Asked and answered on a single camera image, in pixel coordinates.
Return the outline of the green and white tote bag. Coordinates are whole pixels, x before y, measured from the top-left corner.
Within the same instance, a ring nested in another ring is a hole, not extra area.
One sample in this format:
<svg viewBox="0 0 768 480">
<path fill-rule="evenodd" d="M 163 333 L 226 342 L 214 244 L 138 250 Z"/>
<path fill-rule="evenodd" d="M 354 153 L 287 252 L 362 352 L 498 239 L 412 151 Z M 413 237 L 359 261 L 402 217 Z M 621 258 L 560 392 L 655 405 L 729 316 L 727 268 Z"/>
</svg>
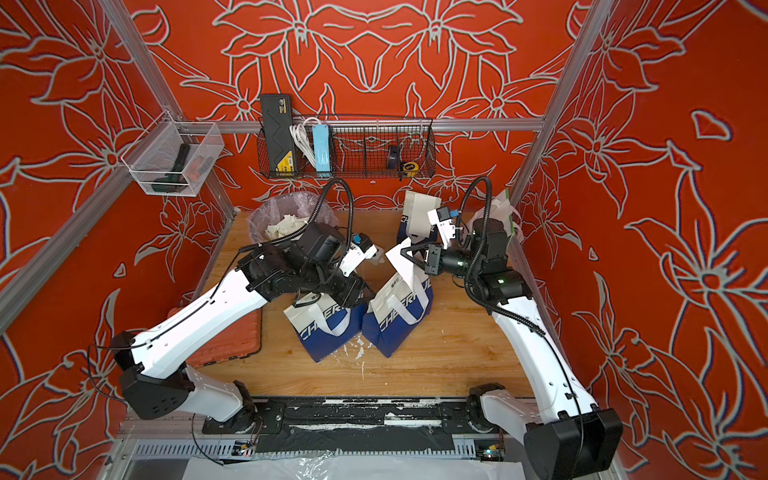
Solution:
<svg viewBox="0 0 768 480">
<path fill-rule="evenodd" d="M 518 225 L 521 216 L 510 201 L 510 190 L 508 188 L 503 189 L 491 201 L 490 218 L 502 222 L 509 238 L 516 238 L 518 241 L 523 239 L 521 228 Z"/>
</svg>

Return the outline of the orange plastic tool case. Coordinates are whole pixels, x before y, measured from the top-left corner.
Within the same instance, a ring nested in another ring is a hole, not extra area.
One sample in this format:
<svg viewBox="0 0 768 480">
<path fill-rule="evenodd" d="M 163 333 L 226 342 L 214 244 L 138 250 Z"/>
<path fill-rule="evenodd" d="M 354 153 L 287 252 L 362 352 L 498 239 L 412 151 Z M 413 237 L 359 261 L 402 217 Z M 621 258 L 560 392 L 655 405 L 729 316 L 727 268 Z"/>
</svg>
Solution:
<svg viewBox="0 0 768 480">
<path fill-rule="evenodd" d="M 262 348 L 262 312 L 253 311 L 197 349 L 186 364 L 195 368 L 244 359 Z"/>
</svg>

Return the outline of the light blue tag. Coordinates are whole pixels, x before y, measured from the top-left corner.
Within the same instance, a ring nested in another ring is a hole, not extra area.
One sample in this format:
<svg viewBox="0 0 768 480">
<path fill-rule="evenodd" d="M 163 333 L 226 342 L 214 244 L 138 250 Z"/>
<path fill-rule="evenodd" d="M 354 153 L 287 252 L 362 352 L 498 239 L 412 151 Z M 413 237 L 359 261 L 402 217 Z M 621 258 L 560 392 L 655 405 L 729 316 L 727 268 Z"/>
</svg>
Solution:
<svg viewBox="0 0 768 480">
<path fill-rule="evenodd" d="M 315 169 L 321 176 L 331 174 L 330 130 L 327 125 L 317 124 L 312 127 Z"/>
</svg>

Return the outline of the yellow tape roll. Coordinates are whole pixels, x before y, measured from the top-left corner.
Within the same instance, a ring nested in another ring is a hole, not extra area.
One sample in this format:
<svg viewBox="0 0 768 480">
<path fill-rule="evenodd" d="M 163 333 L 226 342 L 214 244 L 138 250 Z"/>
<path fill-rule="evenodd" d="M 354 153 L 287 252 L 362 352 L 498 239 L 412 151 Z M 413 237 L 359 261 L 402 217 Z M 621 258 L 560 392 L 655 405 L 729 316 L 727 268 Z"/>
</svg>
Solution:
<svg viewBox="0 0 768 480">
<path fill-rule="evenodd" d="M 401 172 L 407 178 L 415 177 L 420 171 L 420 166 L 415 161 L 405 161 L 401 163 Z"/>
</svg>

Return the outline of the small navy paper bag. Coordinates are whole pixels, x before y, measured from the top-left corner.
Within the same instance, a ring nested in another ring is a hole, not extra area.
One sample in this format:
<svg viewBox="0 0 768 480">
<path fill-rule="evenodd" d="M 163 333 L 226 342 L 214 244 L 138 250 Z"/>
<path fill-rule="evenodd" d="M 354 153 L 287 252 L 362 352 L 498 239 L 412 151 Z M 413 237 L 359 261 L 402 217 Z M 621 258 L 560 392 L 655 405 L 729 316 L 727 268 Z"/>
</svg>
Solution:
<svg viewBox="0 0 768 480">
<path fill-rule="evenodd" d="M 432 234 L 433 227 L 428 218 L 428 212 L 436 210 L 441 204 L 442 200 L 439 197 L 407 191 L 396 242 L 401 243 L 406 238 L 409 238 L 413 244 L 427 240 Z"/>
</svg>

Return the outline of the white and navy bag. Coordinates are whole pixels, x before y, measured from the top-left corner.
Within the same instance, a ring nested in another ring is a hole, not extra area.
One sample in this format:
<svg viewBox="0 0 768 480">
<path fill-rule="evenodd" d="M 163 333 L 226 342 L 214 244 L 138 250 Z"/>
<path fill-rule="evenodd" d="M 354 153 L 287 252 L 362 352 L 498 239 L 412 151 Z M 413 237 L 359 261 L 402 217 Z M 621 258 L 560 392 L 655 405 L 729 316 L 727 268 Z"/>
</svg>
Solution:
<svg viewBox="0 0 768 480">
<path fill-rule="evenodd" d="M 396 273 L 368 303 L 362 318 L 362 336 L 387 358 L 423 322 L 433 305 L 430 277 L 401 255 L 401 250 L 411 245 L 411 239 L 406 237 L 386 252 Z"/>
<path fill-rule="evenodd" d="M 361 332 L 367 304 L 346 308 L 327 294 L 306 295 L 283 313 L 310 358 L 318 363 Z"/>
</svg>

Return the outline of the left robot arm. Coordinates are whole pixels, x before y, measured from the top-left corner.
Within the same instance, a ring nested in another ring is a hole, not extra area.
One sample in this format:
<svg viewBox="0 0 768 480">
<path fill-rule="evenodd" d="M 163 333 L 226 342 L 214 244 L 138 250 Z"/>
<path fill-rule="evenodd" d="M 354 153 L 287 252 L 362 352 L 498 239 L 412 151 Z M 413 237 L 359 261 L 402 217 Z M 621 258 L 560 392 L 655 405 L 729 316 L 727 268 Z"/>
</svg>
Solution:
<svg viewBox="0 0 768 480">
<path fill-rule="evenodd" d="M 238 250 L 216 286 L 160 324 L 113 337 L 109 351 L 121 369 L 120 394 L 143 420 L 179 411 L 201 415 L 226 433 L 252 426 L 257 407 L 243 383 L 197 372 L 188 358 L 242 317 L 286 294 L 326 294 L 354 308 L 372 290 L 357 267 L 375 256 L 369 236 L 318 221 L 317 203 L 296 231 Z"/>
</svg>

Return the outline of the black power adapter box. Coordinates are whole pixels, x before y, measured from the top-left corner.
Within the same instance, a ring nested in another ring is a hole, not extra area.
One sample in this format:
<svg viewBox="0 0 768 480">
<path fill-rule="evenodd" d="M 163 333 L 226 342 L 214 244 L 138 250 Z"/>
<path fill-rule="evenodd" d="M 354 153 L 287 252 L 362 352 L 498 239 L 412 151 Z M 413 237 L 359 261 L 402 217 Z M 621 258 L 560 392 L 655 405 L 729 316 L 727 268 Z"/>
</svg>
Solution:
<svg viewBox="0 0 768 480">
<path fill-rule="evenodd" d="M 276 176 L 293 175 L 296 172 L 296 153 L 290 130 L 293 126 L 291 97 L 264 94 L 260 103 L 269 172 Z"/>
</svg>

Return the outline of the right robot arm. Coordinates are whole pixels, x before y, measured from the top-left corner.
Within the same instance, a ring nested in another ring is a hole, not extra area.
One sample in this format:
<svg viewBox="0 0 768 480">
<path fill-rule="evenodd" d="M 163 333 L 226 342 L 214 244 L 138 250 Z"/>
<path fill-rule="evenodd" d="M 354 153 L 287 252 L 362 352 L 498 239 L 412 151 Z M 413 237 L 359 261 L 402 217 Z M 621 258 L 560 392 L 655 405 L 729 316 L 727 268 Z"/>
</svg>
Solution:
<svg viewBox="0 0 768 480">
<path fill-rule="evenodd" d="M 540 317 L 534 287 L 509 264 L 508 248 L 519 234 L 517 210 L 504 196 L 487 196 L 470 222 L 462 215 L 445 206 L 430 210 L 427 225 L 437 229 L 438 241 L 405 239 L 387 257 L 408 283 L 419 273 L 462 280 L 468 298 L 493 318 L 513 347 L 536 406 L 485 384 L 469 394 L 470 418 L 521 445 L 530 479 L 577 479 L 608 470 L 623 423 L 576 378 Z"/>
</svg>

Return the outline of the clear plastic wall bin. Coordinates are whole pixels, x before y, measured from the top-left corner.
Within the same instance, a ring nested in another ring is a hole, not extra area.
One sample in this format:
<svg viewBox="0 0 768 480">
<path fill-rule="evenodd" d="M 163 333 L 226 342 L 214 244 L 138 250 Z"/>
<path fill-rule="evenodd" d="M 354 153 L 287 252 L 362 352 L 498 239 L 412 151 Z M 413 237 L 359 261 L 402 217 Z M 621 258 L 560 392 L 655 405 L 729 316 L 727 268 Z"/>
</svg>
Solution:
<svg viewBox="0 0 768 480">
<path fill-rule="evenodd" d="M 223 149 L 223 137 L 214 123 L 187 130 L 180 122 L 160 118 L 120 160 L 147 195 L 195 197 Z"/>
</svg>

